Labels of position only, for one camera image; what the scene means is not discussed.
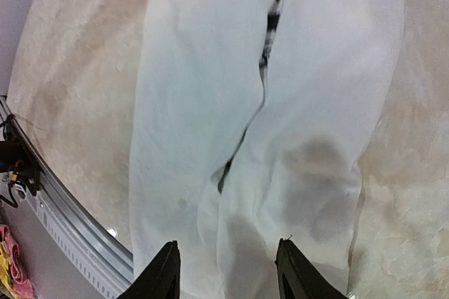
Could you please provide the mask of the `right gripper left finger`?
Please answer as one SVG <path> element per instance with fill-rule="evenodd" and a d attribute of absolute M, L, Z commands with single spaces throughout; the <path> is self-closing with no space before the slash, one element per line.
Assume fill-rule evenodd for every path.
<path fill-rule="evenodd" d="M 177 242 L 169 241 L 118 299 L 179 299 L 180 271 Z"/>

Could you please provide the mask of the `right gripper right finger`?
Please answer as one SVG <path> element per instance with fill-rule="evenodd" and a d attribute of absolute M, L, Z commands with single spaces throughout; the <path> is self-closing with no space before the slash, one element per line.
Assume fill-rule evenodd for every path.
<path fill-rule="evenodd" d="M 275 264 L 282 299 L 347 298 L 325 280 L 290 239 L 279 240 Z"/>

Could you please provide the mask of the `white cloth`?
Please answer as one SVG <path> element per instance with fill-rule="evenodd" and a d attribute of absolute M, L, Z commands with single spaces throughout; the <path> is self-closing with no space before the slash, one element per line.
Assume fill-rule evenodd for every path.
<path fill-rule="evenodd" d="M 176 241 L 183 298 L 277 298 L 279 240 L 340 291 L 358 159 L 404 0 L 148 0 L 130 147 L 133 271 Z"/>

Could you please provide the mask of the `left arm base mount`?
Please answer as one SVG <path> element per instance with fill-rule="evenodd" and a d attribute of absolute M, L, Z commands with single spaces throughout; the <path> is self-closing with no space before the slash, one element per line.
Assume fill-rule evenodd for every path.
<path fill-rule="evenodd" d="M 18 195 L 30 193 L 33 197 L 41 189 L 41 167 L 32 150 L 26 145 L 25 139 L 19 134 L 15 125 L 15 115 L 9 114 L 1 122 L 1 174 L 7 174 L 7 190 L 9 198 L 1 195 L 1 205 L 18 208 L 18 202 L 13 196 L 13 188 L 19 187 Z"/>

